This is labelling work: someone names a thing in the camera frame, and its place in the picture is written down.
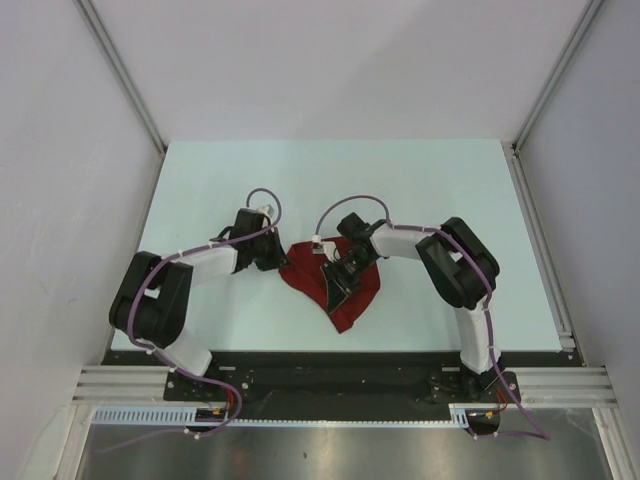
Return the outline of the red cloth napkin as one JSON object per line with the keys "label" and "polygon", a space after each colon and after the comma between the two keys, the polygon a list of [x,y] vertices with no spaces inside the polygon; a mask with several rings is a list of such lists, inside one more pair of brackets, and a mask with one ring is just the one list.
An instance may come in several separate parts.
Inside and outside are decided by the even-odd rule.
{"label": "red cloth napkin", "polygon": [[380,290],[380,275],[376,265],[361,277],[361,288],[334,312],[327,313],[327,287],[321,266],[328,261],[324,254],[315,254],[310,241],[294,243],[287,251],[289,266],[281,267],[282,280],[313,301],[329,318],[339,334],[351,329],[367,310]]}

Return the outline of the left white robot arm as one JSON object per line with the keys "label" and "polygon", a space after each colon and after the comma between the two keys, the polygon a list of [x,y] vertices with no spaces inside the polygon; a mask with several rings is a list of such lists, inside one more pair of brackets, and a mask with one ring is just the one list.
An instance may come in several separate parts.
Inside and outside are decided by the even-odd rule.
{"label": "left white robot arm", "polygon": [[214,397],[220,374],[213,354],[186,327],[191,290],[250,266],[277,270],[288,263],[270,205],[242,208],[233,225],[191,253],[167,258],[134,255],[109,310],[109,323],[134,344],[157,352],[173,368],[188,372],[186,387],[197,398]]}

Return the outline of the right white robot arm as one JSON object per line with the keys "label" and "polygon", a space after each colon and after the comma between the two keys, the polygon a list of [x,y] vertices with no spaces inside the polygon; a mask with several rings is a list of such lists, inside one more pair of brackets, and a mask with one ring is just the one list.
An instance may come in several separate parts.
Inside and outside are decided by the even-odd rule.
{"label": "right white robot arm", "polygon": [[437,293],[455,312],[459,329],[463,393],[484,401],[497,389],[496,369],[501,352],[494,343],[487,314],[500,267],[469,225],[451,217],[437,228],[374,224],[357,214],[345,217],[338,232],[349,243],[344,254],[326,242],[313,241],[313,250],[326,260],[321,272],[327,287],[329,313],[361,289],[364,273],[380,259],[405,258],[421,262]]}

